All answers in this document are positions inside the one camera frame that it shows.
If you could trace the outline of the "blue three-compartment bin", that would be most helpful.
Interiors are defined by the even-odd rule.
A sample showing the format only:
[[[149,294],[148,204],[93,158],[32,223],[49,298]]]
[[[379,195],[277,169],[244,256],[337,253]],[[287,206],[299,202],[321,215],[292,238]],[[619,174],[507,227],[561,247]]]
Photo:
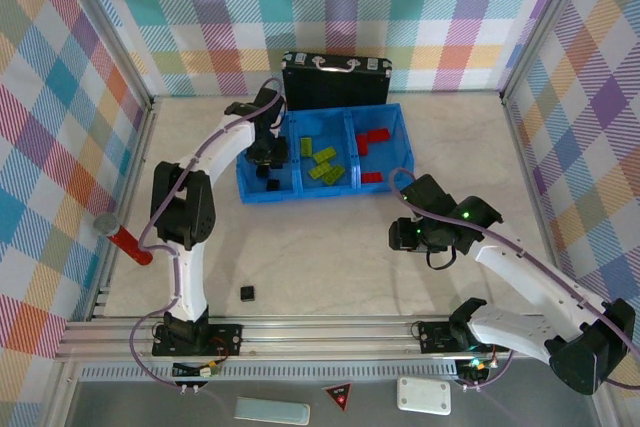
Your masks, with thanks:
[[[390,140],[368,143],[368,155],[360,157],[355,136],[379,128],[390,131]],[[243,203],[276,203],[388,192],[389,174],[393,169],[414,169],[409,134],[399,104],[289,112],[285,116],[281,135],[288,146],[287,166],[282,170],[270,169],[267,178],[258,178],[255,165],[244,155],[238,157],[236,180]],[[334,147],[337,151],[337,156],[328,163],[331,166],[343,166],[345,174],[335,185],[327,186],[322,178],[313,180],[309,176],[308,171],[317,163],[313,155],[310,158],[300,155],[300,138],[304,136],[312,138],[313,154],[327,147]],[[384,181],[362,184],[363,172],[381,172]],[[278,179],[280,189],[268,192],[268,179]]]

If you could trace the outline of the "small board with green light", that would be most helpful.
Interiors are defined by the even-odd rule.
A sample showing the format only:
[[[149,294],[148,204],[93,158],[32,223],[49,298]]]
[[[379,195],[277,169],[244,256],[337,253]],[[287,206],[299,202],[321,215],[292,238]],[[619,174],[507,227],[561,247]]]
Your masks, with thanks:
[[[458,378],[468,383],[483,382],[489,376],[489,369],[477,358],[457,360],[456,369]]]

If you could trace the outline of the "red cylinder with grey cap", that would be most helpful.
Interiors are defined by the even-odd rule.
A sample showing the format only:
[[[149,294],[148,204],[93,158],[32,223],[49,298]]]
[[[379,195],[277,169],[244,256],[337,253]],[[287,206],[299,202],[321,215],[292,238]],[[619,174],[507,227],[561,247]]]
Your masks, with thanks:
[[[139,241],[119,221],[113,213],[102,213],[93,221],[94,229],[117,246],[139,265],[149,265],[153,255],[139,247]]]

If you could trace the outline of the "white flat box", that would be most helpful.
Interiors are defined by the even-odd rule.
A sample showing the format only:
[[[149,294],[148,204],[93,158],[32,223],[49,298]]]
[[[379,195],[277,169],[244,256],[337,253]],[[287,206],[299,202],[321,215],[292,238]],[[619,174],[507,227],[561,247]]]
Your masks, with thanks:
[[[407,412],[448,416],[451,413],[451,387],[442,380],[400,377],[397,407]]]

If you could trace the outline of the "red triangle sign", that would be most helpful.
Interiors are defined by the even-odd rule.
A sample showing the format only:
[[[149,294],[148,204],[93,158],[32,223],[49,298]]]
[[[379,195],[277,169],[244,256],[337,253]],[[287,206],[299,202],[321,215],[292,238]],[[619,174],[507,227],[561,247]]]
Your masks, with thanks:
[[[343,383],[340,385],[325,387],[324,392],[342,411],[346,412],[349,405],[349,396],[352,390],[351,383]]]

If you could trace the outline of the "perforated metal strip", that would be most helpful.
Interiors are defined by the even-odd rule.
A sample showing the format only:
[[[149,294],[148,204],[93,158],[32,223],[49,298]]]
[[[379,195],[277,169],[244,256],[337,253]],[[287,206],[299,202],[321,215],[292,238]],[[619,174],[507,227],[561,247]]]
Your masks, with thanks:
[[[233,361],[220,367],[213,377],[201,377],[199,372],[180,369],[172,364],[155,365],[154,375],[175,381],[356,381],[388,380],[403,376],[455,379],[456,362],[442,359],[389,360],[362,362],[302,362],[302,361]]]

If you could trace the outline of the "light blue flat box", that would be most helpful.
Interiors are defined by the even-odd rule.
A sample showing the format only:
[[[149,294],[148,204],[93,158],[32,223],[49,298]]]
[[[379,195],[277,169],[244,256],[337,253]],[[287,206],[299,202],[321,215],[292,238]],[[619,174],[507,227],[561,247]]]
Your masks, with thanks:
[[[234,418],[306,426],[310,422],[310,406],[305,403],[239,397],[236,402]]]

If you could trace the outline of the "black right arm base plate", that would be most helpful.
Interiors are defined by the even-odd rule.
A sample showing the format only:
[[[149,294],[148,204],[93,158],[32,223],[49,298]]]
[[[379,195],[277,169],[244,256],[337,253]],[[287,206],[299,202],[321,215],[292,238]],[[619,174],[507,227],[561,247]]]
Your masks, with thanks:
[[[419,342],[422,354],[434,353],[492,353],[489,344],[477,344],[465,347],[451,334],[448,322],[427,322],[418,320],[411,324],[410,334]]]

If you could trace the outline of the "aluminium side rail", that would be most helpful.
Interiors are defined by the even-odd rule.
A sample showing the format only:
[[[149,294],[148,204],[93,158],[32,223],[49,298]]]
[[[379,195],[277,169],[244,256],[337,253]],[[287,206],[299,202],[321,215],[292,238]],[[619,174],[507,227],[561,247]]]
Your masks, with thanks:
[[[154,107],[148,108],[142,116],[140,130],[126,171],[120,200],[114,210],[114,213],[124,226],[127,226],[131,216],[136,190],[146,162],[147,152],[155,128],[156,119],[157,112]],[[82,321],[89,322],[94,318],[102,317],[101,311],[106,305],[106,301],[101,300],[101,297],[107,296],[109,293],[111,278],[116,267],[117,258],[117,248],[114,247],[110,241],[107,241],[100,252],[99,262],[88,293],[87,304],[81,318]]]
[[[541,242],[544,246],[545,260],[548,261],[553,267],[559,269],[558,266],[558,252],[554,244],[553,236],[550,230],[547,219],[545,218],[543,205],[539,197],[537,185],[534,180],[533,174],[529,171],[528,162],[525,155],[524,144],[519,136],[516,122],[512,116],[509,104],[506,101],[501,102],[502,110],[506,119],[507,127],[511,135],[516,156],[520,165],[520,170],[524,179],[525,187],[529,197],[533,214],[536,220],[536,225],[540,234]]]

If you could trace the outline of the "aluminium mounting rail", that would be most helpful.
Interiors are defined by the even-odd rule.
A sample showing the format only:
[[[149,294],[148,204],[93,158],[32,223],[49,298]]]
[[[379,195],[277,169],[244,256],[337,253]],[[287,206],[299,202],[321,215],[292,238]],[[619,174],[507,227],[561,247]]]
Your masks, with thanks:
[[[413,325],[418,316],[212,317],[214,324],[243,326],[237,361],[364,361],[417,359]],[[70,322],[55,357],[65,361],[128,361],[133,317]]]

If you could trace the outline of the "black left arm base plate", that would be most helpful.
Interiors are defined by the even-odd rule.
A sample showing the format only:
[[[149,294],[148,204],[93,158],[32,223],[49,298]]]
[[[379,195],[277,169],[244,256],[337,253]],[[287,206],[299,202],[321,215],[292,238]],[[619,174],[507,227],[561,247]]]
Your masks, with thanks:
[[[242,341],[239,324],[174,322],[153,331],[154,357],[238,356]]]

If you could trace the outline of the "aluminium frame post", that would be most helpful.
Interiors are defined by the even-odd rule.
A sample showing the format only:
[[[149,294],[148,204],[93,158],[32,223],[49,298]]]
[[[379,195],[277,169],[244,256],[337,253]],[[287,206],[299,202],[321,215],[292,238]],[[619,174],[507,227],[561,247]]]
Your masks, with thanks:
[[[520,50],[500,90],[502,105],[507,107],[520,84],[524,82],[535,62],[546,38],[553,30],[569,0],[545,0],[539,9],[540,15],[530,29],[526,42]]]
[[[114,59],[131,91],[141,101],[146,110],[151,110],[153,107],[153,95],[146,87],[100,0],[79,0],[79,3],[97,35]]]

